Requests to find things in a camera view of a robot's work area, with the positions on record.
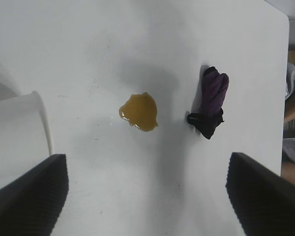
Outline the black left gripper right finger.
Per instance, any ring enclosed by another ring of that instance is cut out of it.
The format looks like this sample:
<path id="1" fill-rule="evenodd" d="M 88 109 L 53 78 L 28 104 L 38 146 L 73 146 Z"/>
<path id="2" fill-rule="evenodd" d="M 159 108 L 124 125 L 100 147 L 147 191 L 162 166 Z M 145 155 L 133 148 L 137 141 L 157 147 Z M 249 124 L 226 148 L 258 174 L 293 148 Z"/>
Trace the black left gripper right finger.
<path id="1" fill-rule="evenodd" d="M 248 236 L 295 236 L 295 186 L 251 158 L 234 152 L 226 189 Z"/>

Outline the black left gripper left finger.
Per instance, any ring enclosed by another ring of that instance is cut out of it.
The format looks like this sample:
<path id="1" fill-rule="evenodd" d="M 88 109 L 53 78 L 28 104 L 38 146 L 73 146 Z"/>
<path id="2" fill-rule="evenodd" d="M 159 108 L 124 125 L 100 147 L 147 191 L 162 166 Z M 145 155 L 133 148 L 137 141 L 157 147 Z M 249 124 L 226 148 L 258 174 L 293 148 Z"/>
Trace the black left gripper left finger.
<path id="1" fill-rule="evenodd" d="M 0 236 L 49 236 L 69 190 L 66 156 L 54 154 L 0 189 Z"/>

